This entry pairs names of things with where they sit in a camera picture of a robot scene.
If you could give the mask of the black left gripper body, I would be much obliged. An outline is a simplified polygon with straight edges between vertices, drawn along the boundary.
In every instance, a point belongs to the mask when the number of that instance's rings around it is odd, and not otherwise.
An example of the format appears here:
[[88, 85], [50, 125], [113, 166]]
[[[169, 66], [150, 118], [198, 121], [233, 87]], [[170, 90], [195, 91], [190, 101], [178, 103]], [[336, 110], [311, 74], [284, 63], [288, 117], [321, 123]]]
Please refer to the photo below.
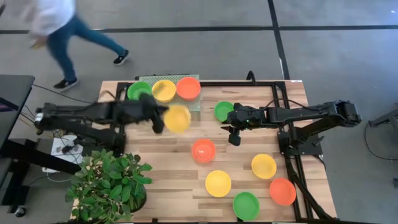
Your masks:
[[156, 120], [157, 103], [152, 95], [142, 93], [138, 100], [129, 100], [124, 104], [126, 121], [128, 123], [139, 123], [141, 121]]

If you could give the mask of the pale green perforated metal rack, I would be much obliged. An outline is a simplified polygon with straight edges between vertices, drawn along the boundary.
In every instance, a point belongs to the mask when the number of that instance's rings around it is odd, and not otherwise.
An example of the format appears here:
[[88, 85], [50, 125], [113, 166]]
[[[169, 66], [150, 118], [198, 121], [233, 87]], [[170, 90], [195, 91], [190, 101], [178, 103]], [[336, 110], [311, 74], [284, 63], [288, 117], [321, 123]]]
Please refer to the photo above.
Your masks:
[[[186, 77], [196, 78], [200, 80], [200, 76], [197, 74], [168, 74], [168, 75], [148, 75], [148, 76], [136, 76], [135, 80], [143, 81], [148, 83], [150, 86], [153, 86], [159, 80], [170, 80], [175, 85], [178, 83], [179, 80]], [[175, 94], [175, 97], [172, 101], [168, 103], [164, 103], [165, 105], [185, 105], [188, 107], [190, 112], [200, 112], [201, 110], [201, 94], [199, 94], [193, 101], [186, 101], [178, 94]]]

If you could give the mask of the orange plastic mini bowl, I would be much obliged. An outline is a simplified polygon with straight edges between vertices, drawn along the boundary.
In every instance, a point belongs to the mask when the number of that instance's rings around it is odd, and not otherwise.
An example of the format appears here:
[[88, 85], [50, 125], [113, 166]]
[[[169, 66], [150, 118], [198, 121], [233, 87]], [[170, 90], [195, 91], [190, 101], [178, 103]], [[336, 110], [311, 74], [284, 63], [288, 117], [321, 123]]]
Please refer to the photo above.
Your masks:
[[289, 206], [296, 199], [296, 189], [294, 185], [285, 178], [274, 179], [269, 187], [271, 199], [281, 206]]
[[200, 82], [193, 77], [185, 77], [178, 81], [177, 94], [187, 101], [193, 101], [201, 92]]
[[214, 159], [216, 147], [210, 139], [198, 139], [192, 146], [192, 157], [197, 162], [207, 163]]

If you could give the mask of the black stand leg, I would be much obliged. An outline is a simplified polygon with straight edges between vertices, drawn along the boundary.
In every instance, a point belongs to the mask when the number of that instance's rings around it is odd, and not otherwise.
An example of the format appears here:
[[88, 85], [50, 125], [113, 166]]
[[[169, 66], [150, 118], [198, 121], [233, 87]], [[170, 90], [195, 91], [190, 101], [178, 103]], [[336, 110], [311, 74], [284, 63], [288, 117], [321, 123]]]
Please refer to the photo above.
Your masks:
[[394, 109], [374, 120], [369, 121], [372, 128], [376, 128], [381, 124], [391, 124], [394, 129], [398, 130], [398, 109]]

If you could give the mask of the green potted plant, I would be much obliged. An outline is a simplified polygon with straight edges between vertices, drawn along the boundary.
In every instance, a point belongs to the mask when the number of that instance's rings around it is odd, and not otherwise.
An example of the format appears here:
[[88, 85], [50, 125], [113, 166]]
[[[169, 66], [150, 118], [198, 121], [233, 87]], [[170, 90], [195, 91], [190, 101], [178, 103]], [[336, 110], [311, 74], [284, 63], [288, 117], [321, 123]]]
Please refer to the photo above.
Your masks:
[[74, 202], [72, 218], [81, 224], [115, 224], [129, 221], [147, 200], [146, 185], [152, 183], [143, 175], [152, 166], [141, 164], [139, 155], [115, 157], [113, 152], [93, 151], [83, 158], [81, 170], [70, 179], [65, 201]]

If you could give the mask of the white power strip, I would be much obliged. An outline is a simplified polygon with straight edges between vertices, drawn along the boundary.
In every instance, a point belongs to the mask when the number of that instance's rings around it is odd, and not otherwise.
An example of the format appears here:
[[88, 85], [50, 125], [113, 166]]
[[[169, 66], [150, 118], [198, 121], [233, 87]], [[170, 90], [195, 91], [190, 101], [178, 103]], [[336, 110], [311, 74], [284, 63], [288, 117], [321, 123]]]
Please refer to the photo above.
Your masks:
[[[75, 135], [64, 135], [60, 138], [54, 138], [50, 155], [74, 164], [80, 164], [83, 160], [83, 146], [74, 143], [73, 141], [76, 139]], [[70, 146], [71, 149], [64, 154], [62, 149], [65, 146]]]

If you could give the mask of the yellow plastic mini bowl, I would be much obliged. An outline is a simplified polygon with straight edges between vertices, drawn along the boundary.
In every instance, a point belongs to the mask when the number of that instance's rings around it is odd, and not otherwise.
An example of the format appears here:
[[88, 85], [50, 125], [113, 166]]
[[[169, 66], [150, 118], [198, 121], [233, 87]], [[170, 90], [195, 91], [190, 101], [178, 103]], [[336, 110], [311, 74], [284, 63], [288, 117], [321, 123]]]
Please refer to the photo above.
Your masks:
[[231, 190], [231, 178], [225, 171], [211, 171], [206, 177], [205, 187], [210, 195], [224, 197]]
[[170, 80], [159, 80], [152, 87], [152, 95], [161, 103], [173, 100], [176, 94], [176, 85]]
[[165, 127], [171, 133], [184, 133], [191, 124], [191, 114], [185, 105], [171, 105], [164, 113]]
[[270, 179], [275, 175], [277, 165], [270, 155], [258, 154], [251, 161], [251, 170], [260, 179]]

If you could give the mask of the black desk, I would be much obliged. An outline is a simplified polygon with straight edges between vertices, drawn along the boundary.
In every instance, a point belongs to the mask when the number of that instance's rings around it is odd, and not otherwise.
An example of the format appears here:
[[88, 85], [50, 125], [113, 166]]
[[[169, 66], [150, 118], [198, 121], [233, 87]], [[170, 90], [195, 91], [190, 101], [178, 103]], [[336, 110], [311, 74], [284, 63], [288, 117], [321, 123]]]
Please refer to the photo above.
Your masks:
[[8, 173], [12, 173], [9, 185], [4, 189], [0, 206], [8, 206], [8, 213], [17, 218], [26, 214], [25, 200], [30, 187], [23, 181], [31, 164], [74, 174], [80, 167], [58, 157], [38, 151], [37, 141], [9, 138], [22, 114], [22, 109], [32, 90], [35, 78], [30, 75], [0, 75], [0, 188]]

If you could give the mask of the green plastic mini bowl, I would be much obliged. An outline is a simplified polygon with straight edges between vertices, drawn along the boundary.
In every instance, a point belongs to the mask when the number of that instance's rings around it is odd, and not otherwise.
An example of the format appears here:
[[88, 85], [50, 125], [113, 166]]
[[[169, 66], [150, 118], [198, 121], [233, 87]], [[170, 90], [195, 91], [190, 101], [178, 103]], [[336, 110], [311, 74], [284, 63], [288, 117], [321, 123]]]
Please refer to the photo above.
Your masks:
[[233, 110], [233, 104], [228, 101], [219, 102], [214, 109], [216, 118], [223, 122], [227, 119], [228, 113]]
[[152, 94], [152, 87], [146, 82], [135, 82], [127, 90], [127, 97], [129, 100], [138, 100], [143, 94]]
[[233, 210], [242, 220], [254, 220], [259, 214], [259, 201], [250, 192], [240, 192], [233, 199]]

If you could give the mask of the person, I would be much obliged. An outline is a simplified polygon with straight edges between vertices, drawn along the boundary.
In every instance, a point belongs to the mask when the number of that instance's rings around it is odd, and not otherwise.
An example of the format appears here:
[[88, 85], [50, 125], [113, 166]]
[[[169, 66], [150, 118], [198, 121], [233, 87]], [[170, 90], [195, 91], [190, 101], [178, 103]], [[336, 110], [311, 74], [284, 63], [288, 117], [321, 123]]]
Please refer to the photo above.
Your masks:
[[75, 0], [20, 0], [22, 16], [30, 24], [29, 33], [34, 46], [46, 45], [58, 63], [63, 79], [53, 87], [66, 90], [78, 82], [72, 60], [68, 56], [68, 43], [72, 36], [110, 49], [118, 56], [114, 65], [123, 64], [129, 51], [97, 30], [90, 29], [78, 16]]

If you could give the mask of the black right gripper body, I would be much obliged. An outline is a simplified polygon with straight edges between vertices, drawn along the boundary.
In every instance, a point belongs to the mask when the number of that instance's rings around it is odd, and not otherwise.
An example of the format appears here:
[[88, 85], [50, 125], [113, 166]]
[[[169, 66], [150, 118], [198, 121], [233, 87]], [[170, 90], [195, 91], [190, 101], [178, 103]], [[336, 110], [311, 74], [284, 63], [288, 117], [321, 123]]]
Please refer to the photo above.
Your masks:
[[259, 128], [266, 123], [266, 114], [263, 109], [235, 103], [227, 115], [226, 123], [235, 128]]

